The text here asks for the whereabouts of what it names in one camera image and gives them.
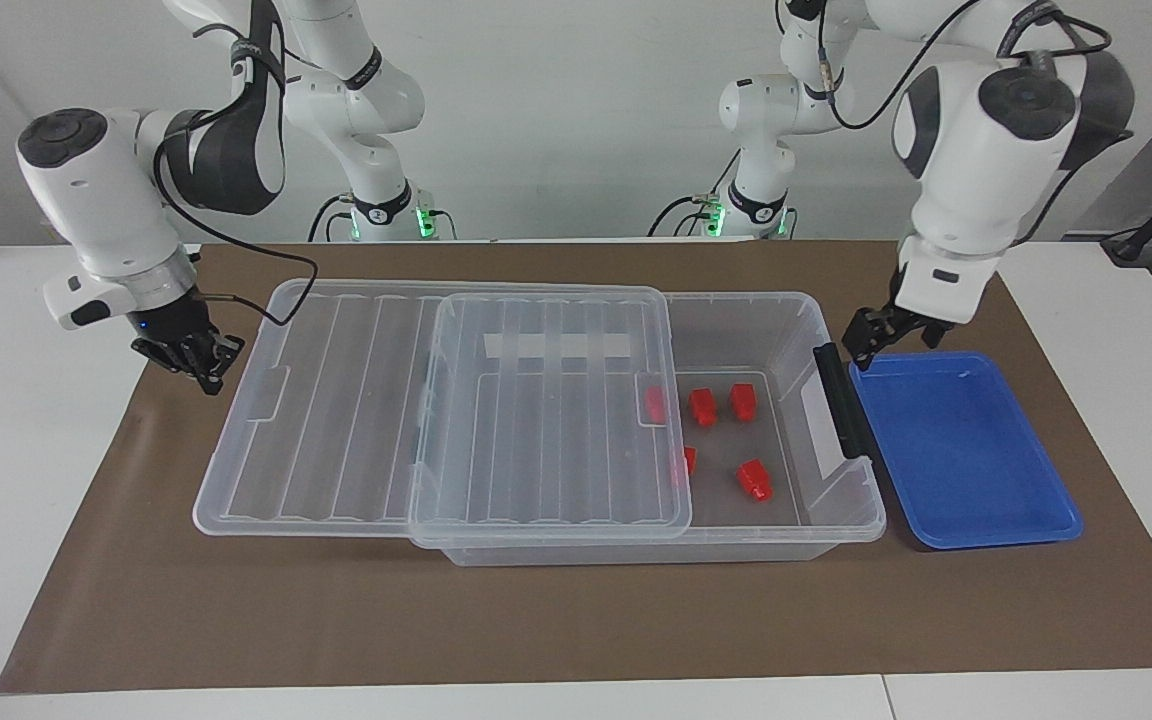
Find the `blue tray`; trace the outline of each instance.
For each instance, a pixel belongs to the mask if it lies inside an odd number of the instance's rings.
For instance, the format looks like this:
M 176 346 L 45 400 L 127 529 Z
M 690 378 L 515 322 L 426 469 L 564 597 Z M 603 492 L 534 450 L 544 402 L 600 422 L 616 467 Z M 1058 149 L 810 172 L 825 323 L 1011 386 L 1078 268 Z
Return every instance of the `blue tray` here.
M 879 355 L 856 395 L 910 528 L 937 550 L 1068 541 L 1083 517 L 988 357 Z

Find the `white tabletop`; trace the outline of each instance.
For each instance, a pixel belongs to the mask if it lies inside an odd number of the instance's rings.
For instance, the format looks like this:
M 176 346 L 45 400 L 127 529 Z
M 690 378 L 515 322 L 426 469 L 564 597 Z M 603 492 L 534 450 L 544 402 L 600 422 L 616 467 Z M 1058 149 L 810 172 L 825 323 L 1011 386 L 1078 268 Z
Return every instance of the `white tabletop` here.
M 69 263 L 0 247 L 0 670 L 143 366 L 124 323 L 47 318 L 38 285 Z M 1152 279 L 1068 243 L 1011 251 L 1002 275 L 1152 533 Z M 0 717 L 364 714 L 1128 719 L 1152 715 L 1152 670 L 0 697 Z

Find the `black handle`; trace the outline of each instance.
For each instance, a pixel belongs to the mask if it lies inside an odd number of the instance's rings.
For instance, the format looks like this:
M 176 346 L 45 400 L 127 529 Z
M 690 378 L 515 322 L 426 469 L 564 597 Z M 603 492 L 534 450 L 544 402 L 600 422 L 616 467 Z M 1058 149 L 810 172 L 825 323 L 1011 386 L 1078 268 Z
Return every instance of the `black handle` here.
M 824 397 L 829 402 L 829 414 L 833 415 L 833 429 L 838 433 L 838 445 L 842 446 L 842 455 L 858 457 L 877 454 L 877 447 L 870 442 L 869 419 L 856 397 L 856 388 L 842 357 L 838 356 L 838 346 L 824 343 L 813 349 L 817 369 L 820 370 L 820 384 L 824 386 Z

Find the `brown mat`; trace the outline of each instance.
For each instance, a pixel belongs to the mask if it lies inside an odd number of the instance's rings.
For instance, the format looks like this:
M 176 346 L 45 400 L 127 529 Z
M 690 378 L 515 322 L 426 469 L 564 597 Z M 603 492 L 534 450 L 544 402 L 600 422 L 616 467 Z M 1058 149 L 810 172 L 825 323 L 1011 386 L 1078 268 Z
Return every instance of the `brown mat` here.
M 877 242 L 308 251 L 325 276 L 809 291 L 835 338 L 895 258 Z M 200 270 L 253 300 L 297 272 L 228 247 Z M 255 338 L 247 310 L 215 319 Z M 1152 541 L 1001 282 L 945 344 L 1002 369 L 1083 511 L 1077 541 L 919 552 L 893 502 L 880 541 L 801 564 L 458 569 L 407 541 L 210 538 L 192 502 L 242 367 L 220 397 L 149 369 L 0 692 L 1152 666 Z

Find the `small red toy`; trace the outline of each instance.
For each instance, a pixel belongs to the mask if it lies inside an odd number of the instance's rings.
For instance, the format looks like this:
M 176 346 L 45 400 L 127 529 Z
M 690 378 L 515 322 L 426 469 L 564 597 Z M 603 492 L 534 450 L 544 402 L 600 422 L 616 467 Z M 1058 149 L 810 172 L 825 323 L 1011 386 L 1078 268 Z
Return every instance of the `small red toy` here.
M 755 387 L 749 382 L 736 382 L 732 386 L 732 394 L 727 397 L 732 402 L 732 414 L 741 423 L 753 423 L 758 416 L 758 397 L 755 395 Z
M 750 460 L 736 470 L 736 479 L 740 486 L 745 488 L 756 501 L 767 502 L 772 500 L 772 478 L 767 475 L 767 468 L 763 468 L 759 460 Z
M 718 422 L 718 402 L 714 401 L 714 393 L 708 387 L 700 387 L 691 391 L 687 396 L 687 404 L 691 407 L 691 416 L 702 429 L 707 429 Z
M 643 393 L 643 404 L 647 411 L 647 420 L 653 425 L 664 425 L 664 387 L 652 386 Z

